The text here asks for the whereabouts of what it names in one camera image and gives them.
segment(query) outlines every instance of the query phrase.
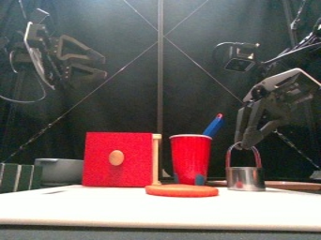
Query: black backdrop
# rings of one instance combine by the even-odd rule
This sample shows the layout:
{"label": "black backdrop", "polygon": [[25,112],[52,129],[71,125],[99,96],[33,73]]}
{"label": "black backdrop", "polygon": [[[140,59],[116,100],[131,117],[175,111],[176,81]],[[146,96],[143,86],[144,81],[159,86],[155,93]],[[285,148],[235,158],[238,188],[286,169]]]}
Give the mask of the black backdrop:
{"label": "black backdrop", "polygon": [[[159,123],[158,1],[21,1],[27,16],[36,8],[49,13],[53,36],[73,37],[105,56],[107,63],[100,68],[108,72],[108,77],[105,81],[83,83],[75,89],[47,89],[45,99],[33,104],[1,100],[1,160],[32,164],[36,158],[81,159],[88,131],[155,133],[162,126],[162,163],[171,173],[168,136],[202,133],[214,116],[222,113],[226,123],[211,144],[210,176],[224,176],[224,154],[233,144],[237,111],[257,79],[250,72],[223,70],[219,63],[211,61],[211,50],[220,42],[259,43],[261,60],[271,59],[291,46],[285,3],[294,16],[301,2],[163,2],[163,119]],[[0,3],[0,37],[9,39],[8,51],[13,42],[21,40],[19,31],[25,32],[27,20],[20,7],[19,1]],[[297,29],[298,39],[311,31],[319,8],[318,0],[307,1]],[[32,67],[24,67],[15,74],[4,57],[0,64],[1,95],[23,100],[39,98],[41,91]],[[307,71],[318,78],[319,62],[310,63]],[[315,164],[321,163],[318,120],[315,99],[310,116],[299,114],[299,120],[295,118],[290,126],[279,129]],[[44,134],[16,153],[48,123],[53,124]],[[305,178],[311,174],[311,164],[275,134],[257,146],[267,178]]]}

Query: red box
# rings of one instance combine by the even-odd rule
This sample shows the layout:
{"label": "red box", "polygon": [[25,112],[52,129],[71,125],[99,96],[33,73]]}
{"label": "red box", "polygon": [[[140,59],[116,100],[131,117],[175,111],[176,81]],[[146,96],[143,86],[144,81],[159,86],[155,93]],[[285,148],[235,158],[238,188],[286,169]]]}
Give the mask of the red box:
{"label": "red box", "polygon": [[159,134],[88,132],[83,185],[144,187],[158,183]]}

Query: red plastic cup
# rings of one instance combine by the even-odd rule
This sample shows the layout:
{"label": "red plastic cup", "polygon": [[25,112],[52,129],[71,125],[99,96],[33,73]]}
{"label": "red plastic cup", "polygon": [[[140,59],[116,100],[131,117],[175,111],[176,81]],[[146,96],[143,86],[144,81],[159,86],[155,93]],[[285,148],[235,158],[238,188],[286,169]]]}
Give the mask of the red plastic cup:
{"label": "red plastic cup", "polygon": [[210,164],[211,137],[198,134],[170,136],[174,181],[204,185]]}

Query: white table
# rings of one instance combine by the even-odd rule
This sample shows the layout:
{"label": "white table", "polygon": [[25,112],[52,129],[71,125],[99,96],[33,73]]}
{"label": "white table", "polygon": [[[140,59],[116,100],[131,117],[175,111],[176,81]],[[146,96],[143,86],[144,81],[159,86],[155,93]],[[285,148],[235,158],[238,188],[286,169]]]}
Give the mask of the white table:
{"label": "white table", "polygon": [[0,203],[6,228],[321,233],[321,195],[274,188],[245,192],[220,187],[216,197],[170,198],[143,188],[68,186],[1,194]]}

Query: pen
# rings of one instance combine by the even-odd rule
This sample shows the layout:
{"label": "pen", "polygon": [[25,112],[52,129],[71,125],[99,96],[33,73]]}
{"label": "pen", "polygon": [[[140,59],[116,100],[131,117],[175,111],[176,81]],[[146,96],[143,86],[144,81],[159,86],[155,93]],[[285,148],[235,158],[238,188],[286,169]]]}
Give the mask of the pen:
{"label": "pen", "polygon": [[223,122],[224,122],[223,121],[223,114],[219,113],[219,114],[216,114],[214,120],[211,121],[206,130],[203,131],[203,135],[212,138],[218,129],[223,126]]}

